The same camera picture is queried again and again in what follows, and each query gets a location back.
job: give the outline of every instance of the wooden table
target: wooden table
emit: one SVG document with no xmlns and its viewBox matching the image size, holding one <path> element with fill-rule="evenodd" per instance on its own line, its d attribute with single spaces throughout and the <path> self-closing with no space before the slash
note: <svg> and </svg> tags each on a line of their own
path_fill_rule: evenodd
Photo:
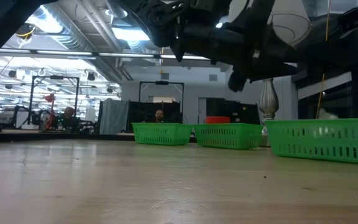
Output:
<svg viewBox="0 0 358 224">
<path fill-rule="evenodd" d="M 358 165 L 269 149 L 0 144 L 0 223 L 358 223 Z"/>
</svg>

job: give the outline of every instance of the metal frame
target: metal frame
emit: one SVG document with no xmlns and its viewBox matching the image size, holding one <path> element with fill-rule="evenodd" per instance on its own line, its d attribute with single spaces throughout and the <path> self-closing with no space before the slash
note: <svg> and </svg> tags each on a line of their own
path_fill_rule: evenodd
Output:
<svg viewBox="0 0 358 224">
<path fill-rule="evenodd" d="M 33 76 L 32 77 L 32 81 L 31 81 L 31 92 L 30 92 L 30 103 L 29 103 L 29 117 L 28 117 L 28 121 L 27 121 L 27 124 L 30 124 L 30 121 L 31 121 L 31 111 L 32 111 L 32 99 L 33 99 L 33 96 L 34 96 L 34 88 L 38 85 L 38 84 L 35 84 L 35 79 L 36 78 L 51 78 L 51 79 L 57 79 L 57 76 L 55 75 L 52 75 L 52 76 L 39 76 L 39 75 L 36 75 L 36 76 Z M 58 79 L 75 79 L 77 80 L 77 86 L 76 86 L 76 91 L 75 91 L 75 105 L 74 105 L 74 116 L 77 115 L 77 103 L 78 103 L 78 91 L 80 89 L 80 78 L 79 77 L 59 77 Z"/>
<path fill-rule="evenodd" d="M 178 82 L 164 82 L 164 81 L 156 81 L 156 82 L 139 82 L 139 102 L 140 96 L 142 94 L 142 84 L 149 83 L 149 84 L 156 84 L 156 85 L 181 85 L 181 113 L 183 114 L 183 105 L 185 104 L 185 83 L 178 83 Z"/>
</svg>

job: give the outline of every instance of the yellow cable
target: yellow cable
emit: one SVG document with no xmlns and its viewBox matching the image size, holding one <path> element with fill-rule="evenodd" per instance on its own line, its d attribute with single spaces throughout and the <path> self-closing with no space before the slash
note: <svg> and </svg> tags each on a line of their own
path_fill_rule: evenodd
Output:
<svg viewBox="0 0 358 224">
<path fill-rule="evenodd" d="M 30 32 L 28 32 L 28 33 L 26 33 L 26 34 L 16 34 L 16 36 L 18 36 L 18 37 L 28 36 L 28 35 L 32 34 L 32 33 L 34 32 L 34 30 L 35 30 L 35 27 L 34 27 Z"/>
<path fill-rule="evenodd" d="M 328 41 L 328 32 L 329 32 L 329 14 L 331 12 L 331 0 L 329 0 L 328 3 L 328 12 L 327 12 L 327 24 L 326 24 L 326 42 Z M 326 74 L 323 74 L 323 79 L 321 80 L 321 90 L 320 90 L 320 96 L 318 98 L 318 105 L 317 105 L 317 113 L 316 113 L 316 119 L 318 119 L 318 112 L 320 110 L 320 106 L 321 106 L 321 100 L 323 97 L 323 88 L 324 88 L 324 81 L 326 79 Z"/>
<path fill-rule="evenodd" d="M 29 35 L 27 35 L 25 38 L 24 38 L 24 40 L 23 40 L 23 42 L 20 44 L 20 46 L 19 46 L 19 49 L 21 49 L 22 47 L 23 47 L 23 45 L 25 44 L 25 41 L 27 40 L 27 38 L 29 37 Z"/>
</svg>

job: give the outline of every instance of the red object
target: red object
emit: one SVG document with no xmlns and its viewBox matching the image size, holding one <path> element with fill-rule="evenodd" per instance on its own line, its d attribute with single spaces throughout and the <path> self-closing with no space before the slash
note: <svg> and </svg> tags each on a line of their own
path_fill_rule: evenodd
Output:
<svg viewBox="0 0 358 224">
<path fill-rule="evenodd" d="M 205 119 L 206 124 L 230 124 L 230 117 L 208 116 Z"/>
<path fill-rule="evenodd" d="M 52 121 L 55 118 L 55 115 L 53 113 L 53 107 L 55 106 L 55 95 L 53 93 L 51 93 L 51 94 L 49 94 L 49 96 L 45 97 L 45 100 L 49 103 L 52 103 L 48 121 L 45 123 L 45 129 L 49 130 L 52 127 Z"/>
</svg>

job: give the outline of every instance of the person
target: person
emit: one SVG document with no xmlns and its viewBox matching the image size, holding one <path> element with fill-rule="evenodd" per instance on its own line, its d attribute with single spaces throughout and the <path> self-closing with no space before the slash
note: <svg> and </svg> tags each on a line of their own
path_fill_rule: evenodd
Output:
<svg viewBox="0 0 358 224">
<path fill-rule="evenodd" d="M 65 119 L 70 119 L 74 115 L 74 112 L 74 108 L 67 106 L 65 112 L 63 113 L 63 116 Z"/>
<path fill-rule="evenodd" d="M 162 123 L 164 119 L 164 112 L 162 110 L 157 110 L 154 114 L 154 123 Z"/>
</svg>

